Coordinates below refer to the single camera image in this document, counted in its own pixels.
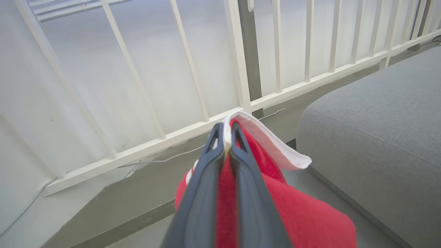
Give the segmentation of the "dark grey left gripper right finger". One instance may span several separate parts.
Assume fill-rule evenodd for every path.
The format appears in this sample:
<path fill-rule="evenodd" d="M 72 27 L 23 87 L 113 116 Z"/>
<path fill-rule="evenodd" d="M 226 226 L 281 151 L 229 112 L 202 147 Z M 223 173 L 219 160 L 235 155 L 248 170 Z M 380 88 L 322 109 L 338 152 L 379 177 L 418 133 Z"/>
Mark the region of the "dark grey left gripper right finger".
<path fill-rule="evenodd" d="M 236 180 L 238 246 L 291 248 L 285 225 L 240 124 L 232 126 L 230 166 Z"/>

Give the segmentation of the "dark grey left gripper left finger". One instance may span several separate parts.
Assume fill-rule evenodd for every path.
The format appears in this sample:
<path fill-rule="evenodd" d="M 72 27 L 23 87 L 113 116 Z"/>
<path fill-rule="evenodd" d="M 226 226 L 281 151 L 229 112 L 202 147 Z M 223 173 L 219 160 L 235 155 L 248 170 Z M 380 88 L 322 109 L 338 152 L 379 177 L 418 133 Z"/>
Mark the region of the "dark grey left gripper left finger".
<path fill-rule="evenodd" d="M 212 128 L 161 247 L 215 247 L 218 181 L 225 157 L 223 128 L 222 123 Z"/>

